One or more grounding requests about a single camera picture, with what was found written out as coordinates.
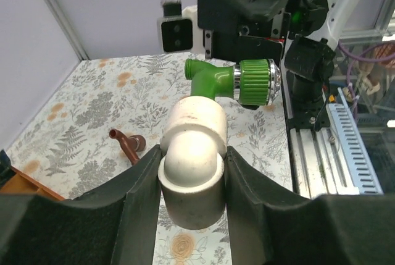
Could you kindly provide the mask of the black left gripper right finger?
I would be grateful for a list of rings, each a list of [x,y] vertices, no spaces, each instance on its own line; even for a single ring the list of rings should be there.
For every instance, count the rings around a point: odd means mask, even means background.
[[[393,264],[393,195],[307,199],[232,147],[225,158],[233,264]]]

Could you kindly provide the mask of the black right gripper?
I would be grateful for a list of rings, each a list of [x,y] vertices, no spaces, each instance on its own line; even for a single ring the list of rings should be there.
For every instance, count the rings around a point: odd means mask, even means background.
[[[197,25],[210,59],[281,62],[291,15],[289,0],[197,0]]]

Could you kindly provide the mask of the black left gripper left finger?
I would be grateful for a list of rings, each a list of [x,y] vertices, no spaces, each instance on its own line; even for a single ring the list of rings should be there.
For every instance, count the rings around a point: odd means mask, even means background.
[[[1,196],[2,264],[151,264],[160,148],[73,200]]]

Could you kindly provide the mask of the green water faucet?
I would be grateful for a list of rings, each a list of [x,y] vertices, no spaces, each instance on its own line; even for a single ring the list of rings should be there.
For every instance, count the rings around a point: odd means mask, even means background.
[[[192,96],[231,98],[249,108],[271,105],[281,90],[281,71],[272,59],[243,60],[228,67],[187,59],[184,72]]]

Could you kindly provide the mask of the brown water faucet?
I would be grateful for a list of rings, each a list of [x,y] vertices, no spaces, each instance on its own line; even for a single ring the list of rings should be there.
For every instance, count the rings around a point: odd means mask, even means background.
[[[133,166],[139,162],[138,152],[144,151],[146,147],[145,137],[142,135],[126,136],[123,132],[114,128],[109,131],[109,137],[118,141],[122,151]]]

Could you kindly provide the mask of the white pipe fitting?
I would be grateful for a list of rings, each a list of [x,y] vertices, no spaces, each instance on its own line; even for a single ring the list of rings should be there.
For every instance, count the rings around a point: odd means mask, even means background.
[[[188,230],[216,223],[225,209],[227,116],[221,105],[203,96],[177,102],[160,149],[157,176],[171,220]]]

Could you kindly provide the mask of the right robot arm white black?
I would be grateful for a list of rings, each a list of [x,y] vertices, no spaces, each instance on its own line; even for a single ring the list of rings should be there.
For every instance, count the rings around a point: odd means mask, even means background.
[[[343,30],[360,0],[197,0],[197,25],[208,58],[232,61],[226,71],[185,65],[191,94],[228,97],[243,106],[270,104],[279,65],[294,74],[294,98],[317,102],[333,73]]]

